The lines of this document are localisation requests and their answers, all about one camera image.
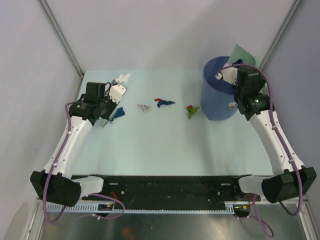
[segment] metal floor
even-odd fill
[[[278,204],[258,205],[259,215],[273,229],[275,240],[307,240],[300,218]],[[289,207],[292,211],[296,205]],[[82,213],[65,213],[61,222]],[[113,220],[82,218],[64,225],[43,223],[39,240],[266,240],[254,219],[220,214],[124,214]]]

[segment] metal object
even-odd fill
[[[263,195],[261,195],[260,198],[261,198],[260,201],[255,202],[256,205],[274,205],[274,204],[279,204],[279,203],[270,203],[270,202],[268,202],[266,197],[263,196]],[[296,205],[296,204],[298,204],[298,200],[299,200],[299,198],[295,197],[295,198],[291,198],[291,199],[285,200],[282,203],[284,205]],[[248,204],[248,201],[226,201],[225,203],[233,204],[233,205],[245,205],[245,204]],[[302,204],[303,205],[308,205],[309,204],[307,195],[303,196]]]
[[[305,0],[295,0],[293,1],[288,13],[286,14],[278,32],[276,33],[274,39],[272,40],[272,43],[264,55],[264,58],[261,61],[261,64],[259,68],[261,70],[264,70],[264,68],[267,66],[269,61],[271,60],[274,52],[276,51],[277,47],[279,46],[279,43],[283,39],[284,35],[286,34],[288,28],[290,27],[293,19],[296,17],[297,13],[299,12],[301,6],[304,4]]]
[[[290,210],[295,204],[288,205]],[[272,227],[274,240],[309,240],[299,218],[289,216],[279,204],[257,206],[260,216]],[[51,213],[54,218],[58,213]],[[81,213],[65,213],[61,222]],[[66,226],[43,224],[39,240],[265,240],[257,221],[237,220],[227,214],[124,214],[113,220],[93,217],[79,219]]]
[[[312,214],[310,205],[302,205],[301,212],[299,213],[301,223],[307,240],[320,239],[318,226]]]
[[[84,72],[81,70],[81,67],[76,59],[74,52],[72,51],[66,37],[64,36],[50,6],[48,5],[46,0],[37,0],[39,3],[44,15],[46,16],[49,24],[51,25],[56,37],[58,38],[59,42],[61,43],[66,55],[70,59],[73,67],[75,68],[76,72],[78,73],[80,79],[83,79]]]
[[[106,201],[103,204],[112,204],[112,201]],[[96,202],[81,202],[73,207],[67,207],[65,213],[110,213],[111,210],[99,210],[99,204]],[[48,213],[60,213],[63,206],[55,203],[47,203]],[[113,213],[121,213],[122,210],[114,209]],[[127,214],[234,214],[233,205],[226,203],[225,210],[136,210],[126,209]]]
[[[40,231],[44,222],[44,215],[42,213],[42,201],[37,201],[32,211],[34,217],[30,220],[27,232],[23,239],[37,240],[40,236]]]

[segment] blue bucket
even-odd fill
[[[238,105],[234,100],[236,90],[233,85],[216,78],[216,73],[223,68],[229,56],[211,59],[203,68],[200,106],[209,120],[225,120],[236,113]]]

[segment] green cloth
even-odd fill
[[[188,111],[188,119],[191,119],[191,117],[198,112],[198,110],[200,109],[200,107],[190,107],[187,108],[186,110]]]
[[[227,63],[233,64],[237,60],[242,59],[244,64],[251,64],[254,66],[257,66],[257,59],[248,51],[246,51],[244,48],[239,46],[238,44],[235,45],[231,56],[229,57]]]

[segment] light blue table surface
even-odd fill
[[[99,120],[86,137],[74,165],[74,175],[271,175],[263,144],[245,116],[209,121],[199,110],[188,119],[186,107],[200,106],[202,71],[87,71],[87,82],[111,82],[130,73],[127,93],[118,107],[125,116],[104,128]],[[174,105],[157,107],[156,98]],[[150,105],[143,113],[137,104]]]

